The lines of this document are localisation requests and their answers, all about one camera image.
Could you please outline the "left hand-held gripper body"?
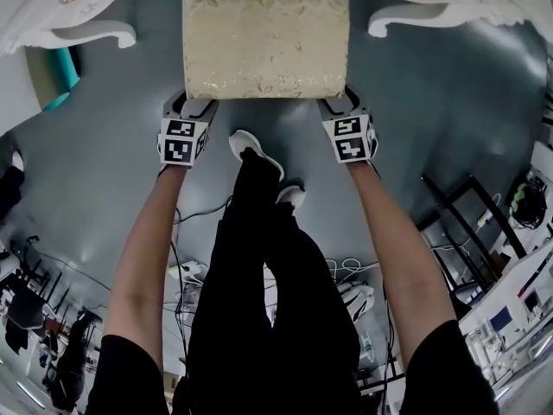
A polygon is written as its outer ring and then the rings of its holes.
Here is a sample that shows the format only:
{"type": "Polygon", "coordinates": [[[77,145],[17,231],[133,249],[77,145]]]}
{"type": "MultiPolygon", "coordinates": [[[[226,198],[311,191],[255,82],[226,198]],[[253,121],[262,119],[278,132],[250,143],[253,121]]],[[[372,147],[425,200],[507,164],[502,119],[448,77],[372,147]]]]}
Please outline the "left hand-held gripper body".
{"type": "Polygon", "coordinates": [[[157,146],[161,163],[192,167],[204,150],[209,123],[163,118],[157,146]]]}

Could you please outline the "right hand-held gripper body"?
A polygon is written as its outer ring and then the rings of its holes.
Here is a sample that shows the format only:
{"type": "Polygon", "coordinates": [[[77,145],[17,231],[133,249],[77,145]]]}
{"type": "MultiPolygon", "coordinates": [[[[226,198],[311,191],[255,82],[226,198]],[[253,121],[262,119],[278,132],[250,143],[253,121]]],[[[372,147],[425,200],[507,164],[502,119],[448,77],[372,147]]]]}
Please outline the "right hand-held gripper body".
{"type": "Polygon", "coordinates": [[[329,119],[322,122],[338,163],[368,162],[378,150],[372,115],[329,119]]]}

